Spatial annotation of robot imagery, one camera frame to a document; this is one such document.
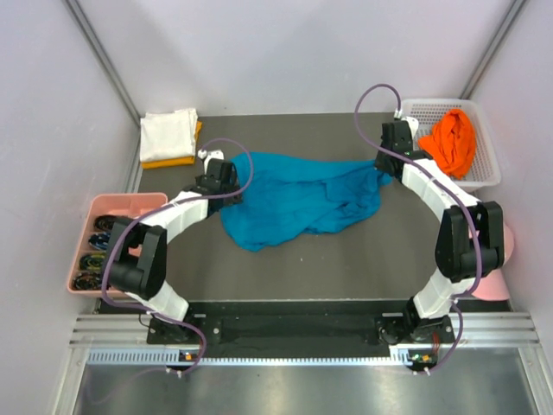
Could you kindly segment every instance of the plastic basket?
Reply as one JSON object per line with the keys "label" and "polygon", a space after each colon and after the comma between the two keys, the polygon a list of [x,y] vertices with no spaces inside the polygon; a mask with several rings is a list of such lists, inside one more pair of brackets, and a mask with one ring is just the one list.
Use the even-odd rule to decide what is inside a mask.
{"label": "plastic basket", "polygon": [[402,101],[404,115],[418,119],[420,123],[414,145],[418,150],[418,139],[432,133],[432,127],[453,108],[462,109],[476,130],[476,155],[468,174],[461,180],[454,180],[467,192],[501,182],[499,165],[493,150],[492,138],[486,118],[480,107],[465,99],[406,99]]}
{"label": "plastic basket", "polygon": [[[145,214],[155,208],[158,208],[167,203],[167,196],[163,193],[139,193],[139,194],[121,194],[121,195],[98,195],[92,201],[88,215],[86,216],[85,225],[80,235],[79,244],[75,250],[73,265],[67,279],[67,289],[73,294],[78,294],[87,297],[102,297],[100,290],[75,290],[73,288],[73,280],[80,272],[79,259],[92,252],[98,252],[88,245],[88,239],[94,230],[94,220],[102,214],[114,214],[116,216],[129,216],[136,218],[141,214]],[[126,295],[118,290],[109,289],[108,294],[112,298],[126,297]]]}

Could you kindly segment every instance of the white panel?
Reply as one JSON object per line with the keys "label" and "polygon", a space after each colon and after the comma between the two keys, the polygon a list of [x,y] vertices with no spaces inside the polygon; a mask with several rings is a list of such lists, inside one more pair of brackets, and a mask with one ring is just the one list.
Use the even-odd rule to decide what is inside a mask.
{"label": "white panel", "polygon": [[492,125],[503,176],[499,186],[480,195],[502,205],[514,232],[505,278],[515,304],[532,314],[551,364],[552,18],[552,2],[529,2],[474,97]]}
{"label": "white panel", "polygon": [[137,129],[61,1],[0,22],[0,412],[46,413],[76,315],[65,282],[90,200],[124,185]]}
{"label": "white panel", "polygon": [[456,98],[509,2],[81,0],[140,112],[201,115],[351,112],[378,82]]}

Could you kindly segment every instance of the pink organizer tray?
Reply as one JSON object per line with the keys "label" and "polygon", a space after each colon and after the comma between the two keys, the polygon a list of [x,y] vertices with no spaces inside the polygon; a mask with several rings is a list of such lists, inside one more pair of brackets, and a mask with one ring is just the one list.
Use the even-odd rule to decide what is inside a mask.
{"label": "pink organizer tray", "polygon": [[[129,216],[136,218],[155,208],[167,203],[167,196],[163,193],[139,193],[139,194],[121,194],[121,195],[98,195],[92,201],[88,215],[86,216],[85,226],[80,235],[80,241],[73,258],[73,266],[67,279],[67,289],[73,294],[87,297],[102,297],[100,290],[75,290],[73,280],[80,272],[79,260],[87,253],[98,252],[90,245],[88,239],[93,233],[98,231],[94,229],[94,220],[102,214],[114,214],[116,216]],[[126,295],[118,290],[109,289],[111,298],[122,298]]]}

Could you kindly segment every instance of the blue cloth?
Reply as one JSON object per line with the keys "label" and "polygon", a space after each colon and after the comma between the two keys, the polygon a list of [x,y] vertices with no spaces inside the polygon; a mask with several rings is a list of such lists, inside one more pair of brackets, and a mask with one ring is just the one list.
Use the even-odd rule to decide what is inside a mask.
{"label": "blue cloth", "polygon": [[[375,214],[380,186],[391,178],[368,162],[316,162],[251,153],[254,177],[242,203],[221,210],[234,241],[249,251],[276,246],[300,233],[337,233]],[[232,159],[238,179],[250,175],[245,154]]]}

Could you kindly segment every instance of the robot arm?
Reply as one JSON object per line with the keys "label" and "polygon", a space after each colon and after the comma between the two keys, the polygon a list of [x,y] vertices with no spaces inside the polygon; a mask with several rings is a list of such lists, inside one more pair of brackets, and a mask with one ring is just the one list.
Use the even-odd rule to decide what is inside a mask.
{"label": "robot arm", "polygon": [[[199,154],[204,158],[205,174],[196,177],[196,184],[183,189],[168,205],[171,208],[148,216],[136,225],[117,252],[111,267],[109,284],[146,305],[161,316],[182,321],[188,302],[165,281],[167,244],[194,223],[206,219],[222,207],[240,203],[241,197],[179,201],[203,195],[225,195],[239,189],[236,168],[224,160],[220,150]],[[107,255],[131,218],[118,218],[111,230]],[[132,248],[141,246],[140,253]]]}
{"label": "robot arm", "polygon": [[469,237],[467,219],[453,198],[436,186],[439,181],[452,191],[471,214],[479,232],[482,256],[482,277],[499,268],[504,262],[503,213],[495,202],[481,202],[459,188],[442,173],[434,160],[423,151],[413,150],[412,138],[418,122],[405,118],[383,124],[383,147],[402,154],[423,166],[434,178],[428,178],[416,165],[404,162],[380,151],[375,162],[377,169],[396,177],[415,192],[441,222],[435,246],[436,270],[426,286],[413,296],[404,308],[402,327],[385,329],[382,340],[391,344],[404,338],[424,339],[443,324],[453,297],[474,284],[476,254]]}

